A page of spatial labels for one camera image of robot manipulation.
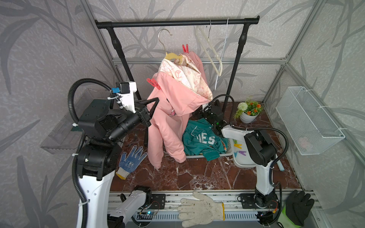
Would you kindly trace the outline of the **pink jacket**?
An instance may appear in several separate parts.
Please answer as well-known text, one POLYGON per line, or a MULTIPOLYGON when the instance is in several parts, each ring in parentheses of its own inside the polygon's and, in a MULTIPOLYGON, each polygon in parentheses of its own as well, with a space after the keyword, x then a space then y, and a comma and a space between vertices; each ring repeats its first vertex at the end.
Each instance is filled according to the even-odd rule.
POLYGON ((160 169, 165 152, 178 163, 186 160, 182 136, 188 120, 213 99, 200 57, 193 51, 181 57, 173 62, 162 60, 152 77, 157 85, 148 98, 159 102, 148 128, 147 154, 156 169, 160 169))

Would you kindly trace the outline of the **teal green jacket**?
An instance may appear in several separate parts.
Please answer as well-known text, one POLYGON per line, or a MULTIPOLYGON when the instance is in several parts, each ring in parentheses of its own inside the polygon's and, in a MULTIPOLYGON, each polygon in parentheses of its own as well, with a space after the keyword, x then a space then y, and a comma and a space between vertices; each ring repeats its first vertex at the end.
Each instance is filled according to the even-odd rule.
POLYGON ((217 136, 206 119, 189 120, 182 136, 187 156, 202 155, 212 161, 227 153, 229 140, 217 136))

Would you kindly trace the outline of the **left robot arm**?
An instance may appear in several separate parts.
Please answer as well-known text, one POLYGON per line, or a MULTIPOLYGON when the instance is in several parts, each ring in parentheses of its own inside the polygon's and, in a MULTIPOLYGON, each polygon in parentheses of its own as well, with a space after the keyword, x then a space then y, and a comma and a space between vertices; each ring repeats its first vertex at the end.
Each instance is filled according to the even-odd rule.
POLYGON ((74 126, 82 130, 81 140, 73 155, 72 180, 79 196, 79 228, 123 228, 134 214, 152 203, 149 187, 137 186, 119 207, 108 212, 108 199, 115 174, 127 176, 146 158, 143 147, 134 146, 129 153, 121 151, 120 141, 136 126, 151 125, 158 98, 135 100, 135 82, 118 82, 112 88, 102 81, 83 78, 70 88, 67 103, 74 126), (74 97, 85 83, 105 88, 110 96, 95 99, 78 116, 74 97))

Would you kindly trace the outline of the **red clothespin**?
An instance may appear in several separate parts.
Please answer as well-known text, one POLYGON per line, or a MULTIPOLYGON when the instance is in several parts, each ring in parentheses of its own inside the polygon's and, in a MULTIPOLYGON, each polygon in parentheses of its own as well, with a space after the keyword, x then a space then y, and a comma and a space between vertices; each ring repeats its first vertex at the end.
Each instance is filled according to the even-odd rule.
POLYGON ((154 78, 148 78, 146 80, 150 85, 152 85, 153 87, 157 88, 158 90, 161 90, 160 85, 158 84, 158 82, 154 79, 154 78))
POLYGON ((188 44, 182 45, 183 53, 189 53, 189 46, 188 44))

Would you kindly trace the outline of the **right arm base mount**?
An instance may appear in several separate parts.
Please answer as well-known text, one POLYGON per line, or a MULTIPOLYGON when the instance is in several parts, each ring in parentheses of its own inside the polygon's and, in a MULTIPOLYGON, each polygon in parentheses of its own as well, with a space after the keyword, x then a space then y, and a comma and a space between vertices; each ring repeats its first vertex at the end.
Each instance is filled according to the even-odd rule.
POLYGON ((279 206, 279 199, 277 196, 274 196, 269 201, 265 201, 254 193, 242 193, 237 197, 237 201, 241 204, 243 209, 272 211, 279 206))

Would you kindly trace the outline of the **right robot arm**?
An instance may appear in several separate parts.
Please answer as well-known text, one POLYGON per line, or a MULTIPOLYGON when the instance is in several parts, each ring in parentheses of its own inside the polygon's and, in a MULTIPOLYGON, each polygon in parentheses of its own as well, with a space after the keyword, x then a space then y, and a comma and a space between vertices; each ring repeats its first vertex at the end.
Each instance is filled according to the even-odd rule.
POLYGON ((202 106, 202 116, 211 124, 216 135, 243 142, 250 158, 256 164, 257 182, 254 203, 259 208, 266 208, 276 198, 275 187, 279 183, 273 182, 272 170, 275 164, 286 154, 289 147, 288 138, 285 133, 276 128, 242 128, 228 124, 224 120, 224 112, 218 111, 218 107, 214 106, 215 101, 220 97, 229 97, 234 102, 230 95, 219 95, 202 106), (283 136, 285 147, 281 155, 277 155, 278 149, 267 133, 268 130, 283 136))

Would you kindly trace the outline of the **white hanger of rainbow jacket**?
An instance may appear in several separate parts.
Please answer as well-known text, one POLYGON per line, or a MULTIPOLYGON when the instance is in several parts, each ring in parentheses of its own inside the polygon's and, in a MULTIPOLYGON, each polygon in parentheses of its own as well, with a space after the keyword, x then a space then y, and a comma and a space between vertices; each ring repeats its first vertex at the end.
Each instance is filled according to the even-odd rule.
POLYGON ((223 42, 223 48, 221 51, 221 57, 220 57, 220 63, 219 63, 219 69, 218 69, 218 73, 215 79, 215 85, 214 85, 214 90, 217 89, 217 84, 218 84, 218 79, 219 77, 222 75, 222 71, 223 71, 223 63, 222 63, 222 59, 224 57, 224 53, 225 53, 225 46, 226 46, 226 42, 227 42, 227 38, 228 38, 228 23, 229 23, 229 19, 227 19, 226 21, 226 33, 225 33, 225 38, 224 38, 224 42, 223 42))

